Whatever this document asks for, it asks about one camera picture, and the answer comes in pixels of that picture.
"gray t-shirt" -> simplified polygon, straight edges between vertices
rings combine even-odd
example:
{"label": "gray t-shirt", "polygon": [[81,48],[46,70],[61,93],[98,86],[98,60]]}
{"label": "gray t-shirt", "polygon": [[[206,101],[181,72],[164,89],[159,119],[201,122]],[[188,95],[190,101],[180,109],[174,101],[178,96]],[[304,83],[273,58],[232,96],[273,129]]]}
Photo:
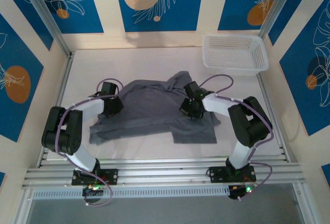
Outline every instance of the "gray t-shirt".
{"label": "gray t-shirt", "polygon": [[90,143],[163,132],[172,132],[174,143],[217,143],[213,127],[220,121],[214,113],[194,120],[179,110],[187,97],[183,87],[190,82],[189,73],[181,71],[168,81],[129,83],[119,92],[124,108],[109,118],[98,116],[90,127]]}

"metal vent grille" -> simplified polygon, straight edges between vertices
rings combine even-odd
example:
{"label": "metal vent grille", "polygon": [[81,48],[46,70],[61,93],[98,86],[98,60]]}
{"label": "metal vent grille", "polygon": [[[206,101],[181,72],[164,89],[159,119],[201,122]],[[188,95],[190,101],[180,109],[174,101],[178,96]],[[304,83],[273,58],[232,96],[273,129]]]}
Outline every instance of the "metal vent grille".
{"label": "metal vent grille", "polygon": [[[192,197],[192,196],[228,196],[228,186],[189,186],[189,187],[141,187],[113,188],[113,198],[146,198],[146,197]],[[81,188],[37,190],[33,199],[81,199]],[[107,198],[110,192],[90,198]]]}

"white table surface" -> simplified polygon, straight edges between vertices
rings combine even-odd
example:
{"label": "white table surface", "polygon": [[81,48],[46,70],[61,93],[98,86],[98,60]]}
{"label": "white table surface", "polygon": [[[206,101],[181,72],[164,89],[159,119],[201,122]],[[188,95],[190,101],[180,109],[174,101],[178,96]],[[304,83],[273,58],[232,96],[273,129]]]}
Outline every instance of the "white table surface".
{"label": "white table surface", "polygon": [[[116,78],[124,85],[136,79],[168,80],[179,71],[189,71],[192,80],[202,83],[211,75],[202,61],[201,47],[95,49],[78,50],[75,53],[67,87],[62,102],[68,107],[96,92],[97,84],[104,78]],[[266,110],[257,77],[233,76],[234,85],[222,92],[224,96],[246,98],[254,96]],[[203,87],[217,91],[230,84],[230,80],[218,77]],[[174,144],[170,132],[108,141],[102,145],[89,144],[89,127],[96,118],[83,124],[82,144],[98,159],[162,159],[229,156],[236,144],[230,119],[217,115],[221,125],[214,128],[216,144]],[[276,138],[256,151],[256,155],[279,155]],[[48,160],[59,160],[49,152]]]}

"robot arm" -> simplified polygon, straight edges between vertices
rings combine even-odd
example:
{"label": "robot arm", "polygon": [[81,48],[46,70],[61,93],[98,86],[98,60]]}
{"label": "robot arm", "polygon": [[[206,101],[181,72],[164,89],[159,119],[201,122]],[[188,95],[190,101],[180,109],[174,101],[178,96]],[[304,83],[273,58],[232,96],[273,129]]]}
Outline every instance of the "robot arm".
{"label": "robot arm", "polygon": [[[104,82],[100,95],[114,95],[117,85]],[[238,140],[235,149],[226,161],[225,174],[222,182],[242,182],[241,178],[235,177],[238,172],[253,170],[249,166],[249,156],[253,151],[255,143],[266,138],[269,129],[244,105],[236,104],[230,99],[220,99],[214,92],[200,89],[196,82],[185,87],[188,98],[186,98],[180,110],[191,118],[202,118],[205,111],[216,112],[229,117]],[[266,114],[259,102],[254,97],[242,100],[245,104],[256,110],[271,126]],[[81,145],[82,124],[84,121],[98,114],[106,116],[114,115],[123,108],[118,97],[101,98],[87,102],[71,110],[64,119],[64,125],[60,130],[59,152],[65,154],[79,168],[95,175],[108,179],[115,184],[114,175],[117,178],[118,170],[101,169],[98,159],[91,156]],[[55,152],[55,137],[59,122],[65,112],[63,107],[52,107],[42,136],[42,145]],[[72,185],[90,185],[94,178],[84,174],[79,169],[74,170]]]}
{"label": "robot arm", "polygon": [[[123,109],[118,97],[107,97],[114,95],[117,85],[104,82],[102,89],[92,97],[100,96],[100,99],[89,101],[69,111],[60,127],[58,150],[66,158],[70,159],[78,168],[73,172],[72,185],[93,185],[95,178],[82,170],[97,175],[109,184],[116,184],[117,169],[101,169],[98,159],[90,155],[81,144],[83,122],[103,114],[106,117],[112,116]],[[45,125],[42,136],[42,146],[52,152],[56,152],[55,138],[60,120],[66,108],[52,107]]]}
{"label": "robot arm", "polygon": [[[226,168],[221,175],[222,182],[241,182],[240,171],[250,171],[253,167],[249,166],[250,155],[254,150],[254,145],[264,140],[270,130],[263,121],[251,110],[242,104],[233,102],[229,98],[219,98],[214,92],[201,89],[196,82],[192,82],[185,87],[186,98],[180,110],[191,118],[202,118],[205,111],[216,112],[229,117],[237,138],[237,144],[233,153],[226,161]],[[258,112],[272,128],[265,112],[255,97],[248,97],[240,100]]]}

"cable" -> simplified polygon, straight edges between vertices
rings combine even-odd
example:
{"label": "cable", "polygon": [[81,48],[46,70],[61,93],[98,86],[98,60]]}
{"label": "cable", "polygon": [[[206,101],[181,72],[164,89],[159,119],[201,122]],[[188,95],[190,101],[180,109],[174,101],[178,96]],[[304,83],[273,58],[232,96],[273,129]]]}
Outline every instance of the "cable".
{"label": "cable", "polygon": [[207,78],[207,79],[206,79],[206,80],[200,85],[200,87],[201,87],[202,85],[204,85],[206,82],[208,82],[209,80],[211,80],[212,78],[214,78],[214,77],[218,77],[218,76],[225,76],[225,77],[229,78],[232,82],[230,83],[229,86],[227,86],[227,87],[225,87],[225,88],[223,88],[223,89],[220,89],[220,90],[216,91],[216,94],[218,94],[218,93],[220,93],[220,92],[222,92],[222,91],[224,91],[224,90],[226,90],[226,89],[231,88],[232,85],[234,84],[234,79],[233,79],[230,75],[226,75],[226,74],[218,74],[218,75],[214,75],[214,76],[211,76],[211,77]]}
{"label": "cable", "polygon": [[246,182],[246,177],[244,175],[244,180],[243,180],[242,186],[245,185],[245,182]]}
{"label": "cable", "polygon": [[269,167],[269,174],[267,175],[267,177],[265,177],[265,179],[264,180],[262,180],[261,181],[261,183],[259,183],[254,189],[257,189],[259,186],[261,186],[261,185],[263,185],[269,178],[270,178],[270,176],[272,175],[272,173],[273,173],[273,168],[272,168],[272,166],[271,165],[268,165],[268,164],[266,164],[266,163],[261,163],[261,162],[254,162],[254,161],[252,161],[251,162],[251,164],[254,164],[254,165],[259,165],[259,166],[267,166],[267,167]]}
{"label": "cable", "polygon": [[210,168],[206,170],[206,173],[205,173],[206,176],[210,177],[211,174],[210,174]]}
{"label": "cable", "polygon": [[99,92],[98,87],[99,87],[103,82],[108,81],[108,80],[116,81],[116,82],[118,82],[118,83],[120,84],[120,86],[122,87],[122,89],[124,88],[124,85],[121,83],[120,80],[117,80],[117,79],[114,79],[114,78],[106,78],[106,79],[103,79],[102,81],[100,81],[100,82],[98,83],[98,85],[96,86],[96,91]]}
{"label": "cable", "polygon": [[[261,162],[254,162],[254,161],[252,161],[251,162],[251,164],[254,164],[254,165],[260,165],[260,166],[267,166],[267,167],[269,167],[269,174],[267,175],[267,177],[265,177],[265,179],[264,180],[262,180],[253,190],[255,190],[255,189],[257,189],[258,187],[260,187],[261,185],[263,185],[263,184],[265,184],[265,182],[270,178],[270,176],[272,175],[272,173],[273,173],[273,168],[272,168],[272,166],[271,165],[268,165],[268,164],[266,164],[266,163],[261,163]],[[242,188],[245,188],[245,185],[244,186],[241,186],[241,187],[238,187],[238,188],[236,188],[236,189],[230,189],[229,191],[231,192],[231,191],[236,191],[236,190],[238,190],[238,189],[242,189]]]}
{"label": "cable", "polygon": [[217,98],[219,98],[219,99],[225,99],[225,100],[230,100],[230,101],[232,101],[232,102],[235,102],[235,103],[238,103],[238,104],[241,104],[241,105],[245,106],[245,107],[248,108],[250,111],[252,111],[255,115],[257,115],[257,117],[258,117],[258,118],[264,123],[264,125],[266,125],[267,129],[269,130],[269,132],[270,132],[270,138],[268,138],[268,139],[266,139],[266,140],[264,140],[264,141],[260,141],[260,142],[258,142],[258,143],[256,143],[256,144],[254,145],[254,148],[253,148],[253,150],[251,151],[251,153],[250,153],[250,155],[249,155],[249,157],[248,157],[248,159],[247,159],[247,161],[249,161],[249,160],[252,158],[253,154],[255,153],[256,149],[257,149],[260,145],[262,145],[262,144],[264,144],[264,143],[267,143],[267,142],[273,140],[273,138],[274,138],[274,132],[273,132],[272,127],[270,127],[270,125],[269,125],[269,124],[267,123],[267,121],[266,121],[266,120],[260,115],[260,113],[258,113],[256,110],[254,110],[254,109],[253,109],[252,107],[250,107],[248,104],[246,104],[246,103],[244,103],[244,102],[242,102],[242,101],[240,101],[240,100],[237,100],[237,99],[233,99],[233,98],[229,98],[229,97],[225,97],[225,96],[220,96],[220,95],[217,95]]}
{"label": "cable", "polygon": [[67,115],[72,109],[74,109],[74,108],[76,108],[76,107],[78,107],[78,106],[80,106],[80,105],[82,105],[82,104],[85,104],[85,103],[87,103],[87,102],[90,102],[90,101],[96,100],[96,99],[101,99],[101,98],[112,98],[112,97],[116,97],[117,95],[118,95],[118,94],[114,94],[114,95],[103,95],[103,96],[98,96],[98,97],[94,97],[94,98],[89,98],[89,99],[83,100],[83,101],[81,101],[81,102],[79,102],[79,103],[77,103],[77,104],[75,104],[75,105],[73,105],[73,106],[70,106],[70,107],[64,112],[64,114],[63,114],[63,116],[62,116],[62,118],[61,118],[61,120],[60,120],[60,122],[59,122],[59,124],[58,124],[57,131],[56,131],[56,136],[55,136],[55,151],[56,151],[56,154],[58,154],[58,155],[61,156],[61,157],[66,158],[67,161],[69,161],[73,166],[75,166],[75,167],[78,168],[80,171],[84,172],[85,174],[88,174],[88,175],[90,175],[90,176],[96,178],[97,180],[99,180],[100,182],[102,182],[102,183],[103,183],[103,184],[104,184],[104,185],[110,190],[110,197],[109,197],[109,199],[108,199],[106,202],[104,202],[104,203],[99,203],[99,204],[92,204],[92,203],[89,203],[89,202],[87,201],[87,195],[85,195],[85,197],[84,197],[84,201],[85,201],[86,205],[88,205],[88,206],[99,207],[99,206],[105,206],[105,205],[107,205],[107,204],[112,200],[113,191],[112,191],[110,185],[109,185],[107,182],[105,182],[105,180],[103,180],[101,177],[99,177],[99,176],[97,176],[96,174],[91,173],[91,172],[89,172],[89,171],[87,171],[87,170],[85,170],[85,169],[79,167],[77,164],[75,164],[73,161],[71,161],[70,158],[69,158],[67,155],[60,153],[60,151],[58,150],[58,141],[59,141],[59,136],[60,136],[60,132],[61,132],[61,127],[62,127],[62,125],[63,125],[63,122],[64,122],[64,119],[65,119],[66,115]]}
{"label": "cable", "polygon": [[244,176],[244,180],[245,180],[245,181],[246,181],[246,179],[247,179],[247,180],[250,181],[251,183],[258,185],[256,182],[253,182],[248,176],[246,176],[246,175],[243,175],[243,176]]}

